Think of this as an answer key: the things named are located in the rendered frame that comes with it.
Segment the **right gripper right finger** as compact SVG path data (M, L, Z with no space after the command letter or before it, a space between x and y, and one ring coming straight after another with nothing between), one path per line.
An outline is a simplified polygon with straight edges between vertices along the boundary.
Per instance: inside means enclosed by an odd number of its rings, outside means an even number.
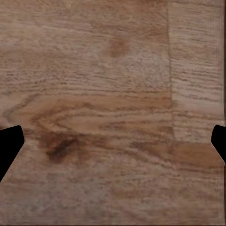
M211 142L226 163L226 127L215 125Z

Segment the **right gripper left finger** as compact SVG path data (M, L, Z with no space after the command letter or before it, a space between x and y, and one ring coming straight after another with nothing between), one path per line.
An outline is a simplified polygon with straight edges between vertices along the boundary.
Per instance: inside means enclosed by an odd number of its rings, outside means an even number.
M24 144L20 125L0 130L0 181Z

